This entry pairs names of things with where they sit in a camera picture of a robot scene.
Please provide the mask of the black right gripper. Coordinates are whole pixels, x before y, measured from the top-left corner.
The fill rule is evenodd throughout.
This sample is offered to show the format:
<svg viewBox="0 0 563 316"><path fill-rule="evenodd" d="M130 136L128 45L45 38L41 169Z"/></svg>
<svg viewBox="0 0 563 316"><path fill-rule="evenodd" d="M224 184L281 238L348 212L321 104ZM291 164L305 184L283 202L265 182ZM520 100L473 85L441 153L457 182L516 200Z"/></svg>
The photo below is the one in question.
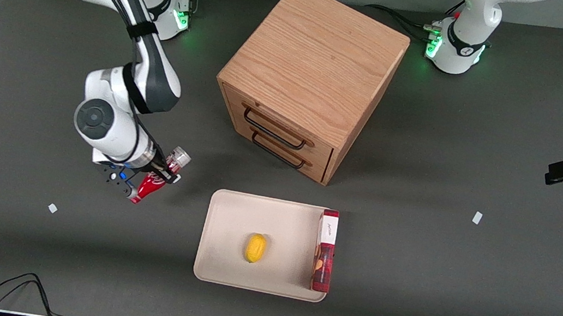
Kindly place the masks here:
<svg viewBox="0 0 563 316"><path fill-rule="evenodd" d="M145 166L142 166L140 172L151 172L158 178L163 179L163 182L165 182L166 184L177 183L177 181L179 181L181 178L178 170L175 171L172 168L168 168L165 159L156 156Z"/></svg>

